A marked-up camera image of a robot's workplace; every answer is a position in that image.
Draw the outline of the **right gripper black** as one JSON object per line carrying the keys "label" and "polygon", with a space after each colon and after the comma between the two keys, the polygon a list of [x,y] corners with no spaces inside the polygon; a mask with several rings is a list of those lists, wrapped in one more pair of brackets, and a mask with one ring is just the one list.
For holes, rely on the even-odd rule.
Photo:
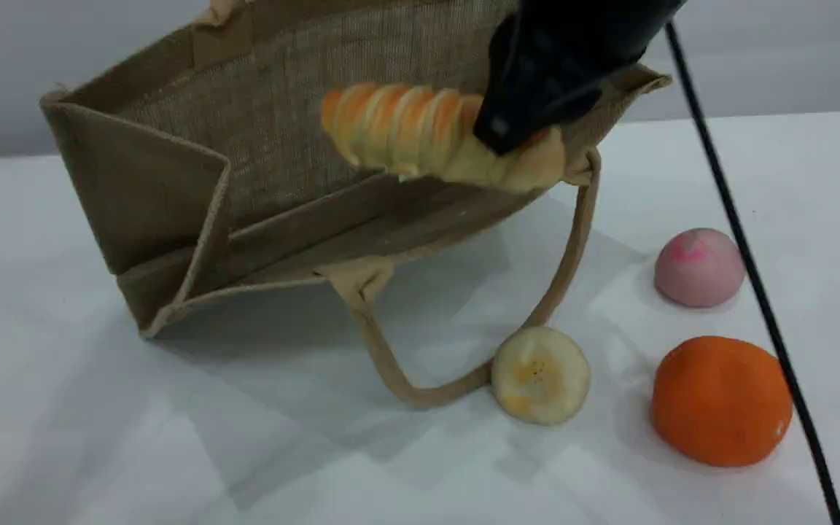
{"label": "right gripper black", "polygon": [[636,63],[683,1],[523,1],[494,30],[473,134],[504,156],[556,124],[576,122],[600,84]]}

